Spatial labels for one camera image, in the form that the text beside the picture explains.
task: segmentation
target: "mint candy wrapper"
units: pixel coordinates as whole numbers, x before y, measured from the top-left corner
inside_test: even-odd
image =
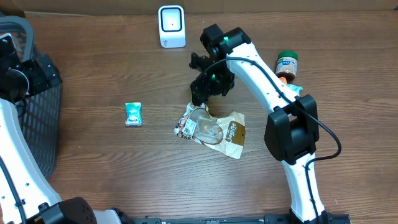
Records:
[[[142,126],[142,104],[126,103],[126,126]]]
[[[296,92],[299,96],[300,96],[301,91],[303,90],[303,87],[293,85],[293,84],[287,84],[287,87],[290,88],[291,90],[293,90],[294,92]]]

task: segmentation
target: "jar label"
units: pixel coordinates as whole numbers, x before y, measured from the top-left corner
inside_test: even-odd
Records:
[[[296,77],[297,60],[292,57],[281,57],[278,59],[275,74],[278,74],[279,72],[291,73]]]

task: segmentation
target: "wooden table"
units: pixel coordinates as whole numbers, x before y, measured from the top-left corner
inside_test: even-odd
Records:
[[[239,160],[177,138],[198,72],[190,54],[217,23],[241,27],[273,69],[277,54],[298,53],[302,95],[339,136],[340,157],[317,162],[322,202],[352,223],[398,218],[398,12],[295,12],[186,16],[187,46],[163,49],[157,16],[29,19],[35,43],[63,78],[57,170],[49,182],[63,199],[82,196],[97,210],[131,217],[198,218],[287,213],[289,187],[264,143],[266,117],[240,80],[208,102],[214,116],[246,115]],[[143,104],[144,125],[126,128],[126,102]],[[336,144],[321,131],[318,156]]]

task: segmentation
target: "small white device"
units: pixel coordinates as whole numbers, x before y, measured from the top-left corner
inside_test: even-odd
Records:
[[[184,9],[178,5],[162,6],[158,11],[160,44],[164,48],[185,46]]]

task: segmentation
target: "black mesh basket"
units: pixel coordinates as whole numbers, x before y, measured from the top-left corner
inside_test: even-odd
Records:
[[[0,17],[0,35],[5,33],[11,33],[19,45],[17,53],[21,62],[35,59],[46,75],[52,75],[57,70],[49,56],[37,50],[33,28],[25,19]],[[19,118],[19,124],[44,177],[51,176],[57,164],[61,94],[62,86],[59,85],[16,104],[19,114],[25,112]]]

